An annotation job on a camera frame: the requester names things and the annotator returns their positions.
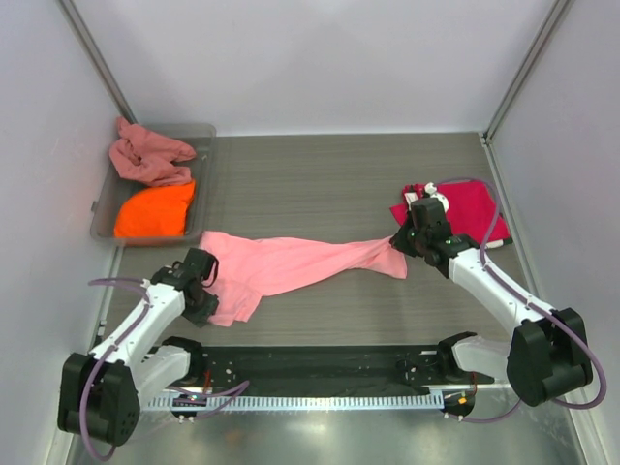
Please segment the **light pink t shirt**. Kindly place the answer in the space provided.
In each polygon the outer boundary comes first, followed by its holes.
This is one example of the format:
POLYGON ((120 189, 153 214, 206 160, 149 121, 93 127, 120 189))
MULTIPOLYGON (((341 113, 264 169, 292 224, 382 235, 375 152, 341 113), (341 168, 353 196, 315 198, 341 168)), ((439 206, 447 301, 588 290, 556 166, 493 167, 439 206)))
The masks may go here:
POLYGON ((219 304, 208 321, 216 326, 246 323, 265 297, 285 294, 322 282, 343 271, 361 269, 405 279, 403 253, 388 237, 328 243, 295 237, 248 239, 207 231, 200 248, 218 260, 212 284, 203 284, 219 304))

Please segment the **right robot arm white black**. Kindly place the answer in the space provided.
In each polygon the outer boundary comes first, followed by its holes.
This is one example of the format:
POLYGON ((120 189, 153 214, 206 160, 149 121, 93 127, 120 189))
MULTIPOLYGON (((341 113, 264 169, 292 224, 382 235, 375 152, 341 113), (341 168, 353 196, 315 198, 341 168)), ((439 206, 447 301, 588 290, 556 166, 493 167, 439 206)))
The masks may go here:
POLYGON ((594 357, 580 315, 527 293, 474 239, 453 233, 440 200, 412 201, 390 243, 471 294, 511 338, 503 344, 464 332, 442 341, 436 367, 443 380, 454 384, 477 372, 507 381, 531 407, 592 383, 594 357))

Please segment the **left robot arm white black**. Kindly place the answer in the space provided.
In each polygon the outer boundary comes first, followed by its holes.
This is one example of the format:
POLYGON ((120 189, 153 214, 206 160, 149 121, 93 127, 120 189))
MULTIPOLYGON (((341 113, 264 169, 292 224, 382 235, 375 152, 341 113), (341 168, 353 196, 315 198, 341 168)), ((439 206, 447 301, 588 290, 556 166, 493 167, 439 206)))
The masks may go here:
POLYGON ((130 315, 86 354, 72 353, 62 367, 57 426, 113 447, 124 445, 140 413, 165 388, 198 385, 206 373, 202 345, 182 337, 158 339, 177 318, 203 327, 219 299, 208 291, 219 261, 190 249, 184 260, 164 266, 149 279, 105 278, 97 286, 118 286, 139 294, 130 315))

